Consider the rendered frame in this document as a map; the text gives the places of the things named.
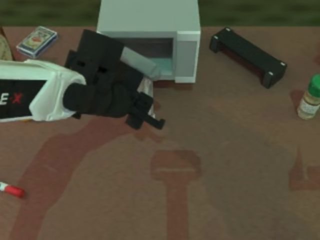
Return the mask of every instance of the green background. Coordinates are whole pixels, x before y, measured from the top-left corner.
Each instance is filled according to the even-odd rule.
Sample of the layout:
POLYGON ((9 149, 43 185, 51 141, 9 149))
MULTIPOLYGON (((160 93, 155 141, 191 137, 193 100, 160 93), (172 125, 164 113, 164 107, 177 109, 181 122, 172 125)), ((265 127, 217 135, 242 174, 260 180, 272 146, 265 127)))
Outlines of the green background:
MULTIPOLYGON (((100 0, 0 0, 0 25, 96 26, 99 7, 100 0)), ((199 10, 202 26, 320 26, 320 0, 199 0, 199 10)))

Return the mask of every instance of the table surface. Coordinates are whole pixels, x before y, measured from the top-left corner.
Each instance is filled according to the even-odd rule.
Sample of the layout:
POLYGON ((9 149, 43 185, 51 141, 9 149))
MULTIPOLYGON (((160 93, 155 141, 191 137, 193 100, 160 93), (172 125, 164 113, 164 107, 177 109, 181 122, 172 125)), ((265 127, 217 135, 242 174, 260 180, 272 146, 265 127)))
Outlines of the table surface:
POLYGON ((98 30, 100 32, 197 32, 200 31, 198 1, 101 0, 98 30))
MULTIPOLYGON (((52 29, 40 59, 63 64, 82 28, 52 29)), ((1 239, 318 240, 320 114, 303 121, 295 106, 319 72, 320 28, 233 28, 288 64, 271 89, 209 51, 220 29, 202 29, 195 85, 156 84, 162 131, 99 117, 1 124, 1 181, 28 192, 0 195, 1 239), (195 173, 164 185, 164 167, 195 173)), ((4 30, 14 46, 33 28, 4 30)))

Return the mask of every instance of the spice bottle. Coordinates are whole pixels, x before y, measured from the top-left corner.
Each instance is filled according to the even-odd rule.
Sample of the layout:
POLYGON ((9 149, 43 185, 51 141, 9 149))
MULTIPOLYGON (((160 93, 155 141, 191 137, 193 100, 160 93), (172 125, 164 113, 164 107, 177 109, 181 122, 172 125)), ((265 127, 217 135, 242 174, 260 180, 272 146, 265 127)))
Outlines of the spice bottle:
POLYGON ((297 108, 301 119, 312 119, 320 108, 320 74, 314 75, 297 108))

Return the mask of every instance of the red and white marker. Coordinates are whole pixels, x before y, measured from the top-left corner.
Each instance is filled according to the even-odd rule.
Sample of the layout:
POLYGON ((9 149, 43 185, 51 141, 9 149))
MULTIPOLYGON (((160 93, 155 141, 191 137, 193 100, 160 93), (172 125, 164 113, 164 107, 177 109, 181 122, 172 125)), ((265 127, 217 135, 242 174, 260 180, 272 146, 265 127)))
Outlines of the red and white marker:
POLYGON ((22 198, 25 195, 25 191, 23 189, 16 186, 11 186, 1 181, 0 181, 0 191, 11 194, 18 198, 22 198))

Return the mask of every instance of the black bridge-shaped block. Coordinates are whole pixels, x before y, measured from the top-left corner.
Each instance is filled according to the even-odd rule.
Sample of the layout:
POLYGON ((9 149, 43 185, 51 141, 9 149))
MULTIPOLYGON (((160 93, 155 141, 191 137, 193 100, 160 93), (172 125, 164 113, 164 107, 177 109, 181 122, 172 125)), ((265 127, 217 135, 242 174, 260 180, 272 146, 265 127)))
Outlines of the black bridge-shaped block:
POLYGON ((212 36, 210 49, 214 53, 225 53, 251 70, 267 89, 278 82, 287 69, 286 63, 266 53, 228 27, 212 36))

